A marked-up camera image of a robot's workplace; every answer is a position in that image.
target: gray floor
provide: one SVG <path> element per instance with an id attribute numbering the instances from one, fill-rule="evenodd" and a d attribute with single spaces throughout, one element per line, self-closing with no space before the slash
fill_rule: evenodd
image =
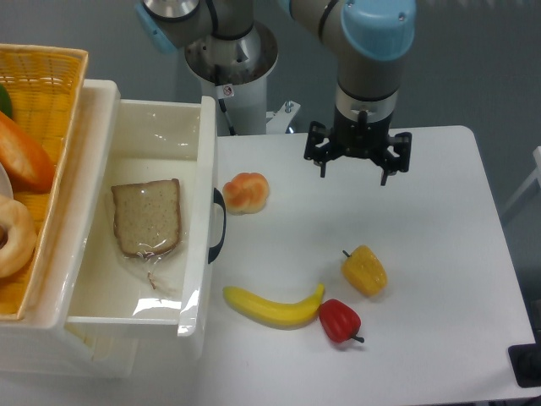
<path id="1" fill-rule="evenodd" d="M 134 3 L 0 0 L 0 41 L 84 48 L 90 52 L 87 77 L 114 80 L 123 98 L 197 102 L 199 86 L 182 53 L 164 56 L 153 48 L 134 17 Z M 417 3 L 416 40 L 394 127 L 470 128 L 500 209 L 534 169 L 532 152 L 541 145 L 541 1 Z M 313 119 L 331 124 L 334 58 L 276 2 L 255 4 L 256 18 L 273 29 L 280 49 L 268 108 L 287 99 L 301 103 L 298 131 Z M 541 299 L 537 227 L 540 196 L 504 230 L 527 304 Z"/>

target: slice of bread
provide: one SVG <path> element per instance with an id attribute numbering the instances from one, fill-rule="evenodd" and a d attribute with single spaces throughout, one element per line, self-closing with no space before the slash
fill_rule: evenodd
<path id="1" fill-rule="evenodd" d="M 165 254 L 180 243 L 178 179 L 112 186 L 114 233 L 129 257 Z"/>

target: fake food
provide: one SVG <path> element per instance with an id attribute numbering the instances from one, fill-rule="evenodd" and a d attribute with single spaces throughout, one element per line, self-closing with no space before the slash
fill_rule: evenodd
<path id="1" fill-rule="evenodd" d="M 364 343 L 364 338 L 357 337 L 361 318 L 340 300 L 329 299 L 320 306 L 320 321 L 333 343 L 343 343 L 350 339 Z"/>
<path id="2" fill-rule="evenodd" d="M 51 190 L 55 173 L 51 158 L 3 112 L 0 112 L 0 163 L 14 189 L 36 193 Z"/>
<path id="3" fill-rule="evenodd" d="M 115 204 L 114 233 L 127 257 L 149 258 L 180 243 L 180 183 L 178 179 L 111 187 Z"/>
<path id="4" fill-rule="evenodd" d="M 269 183 L 261 173 L 240 173 L 222 190 L 227 211 L 234 214 L 257 213 L 265 207 Z"/>
<path id="5" fill-rule="evenodd" d="M 5 244 L 0 244 L 0 277 L 8 277 L 31 258 L 37 241 L 36 225 L 25 205 L 0 195 L 0 228 L 7 234 L 2 238 Z"/>
<path id="6" fill-rule="evenodd" d="M 297 303 L 279 303 L 235 286 L 223 289 L 226 302 L 237 312 L 267 326 L 294 328 L 305 326 L 318 314 L 325 286 L 320 283 L 315 292 Z"/>
<path id="7" fill-rule="evenodd" d="M 11 98 L 9 97 L 8 91 L 0 83 L 0 112 L 3 112 L 9 118 L 13 118 L 13 107 L 11 105 Z"/>
<path id="8" fill-rule="evenodd" d="M 342 274 L 365 296 L 378 294 L 387 285 L 387 274 L 380 260 L 366 245 L 357 247 L 342 264 Z"/>

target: yellow bell pepper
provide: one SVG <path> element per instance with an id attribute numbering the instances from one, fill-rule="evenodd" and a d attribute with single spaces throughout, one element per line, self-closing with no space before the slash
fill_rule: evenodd
<path id="1" fill-rule="evenodd" d="M 366 245 L 357 247 L 342 264 L 342 274 L 358 291 L 374 296 L 387 285 L 387 274 L 380 260 Z"/>

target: yellow banana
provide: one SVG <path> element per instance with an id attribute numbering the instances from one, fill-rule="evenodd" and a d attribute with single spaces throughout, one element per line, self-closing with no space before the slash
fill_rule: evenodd
<path id="1" fill-rule="evenodd" d="M 312 321 L 318 314 L 325 286 L 320 283 L 315 292 L 297 303 L 273 302 L 236 286 L 223 289 L 226 302 L 237 312 L 273 327 L 293 328 Z"/>

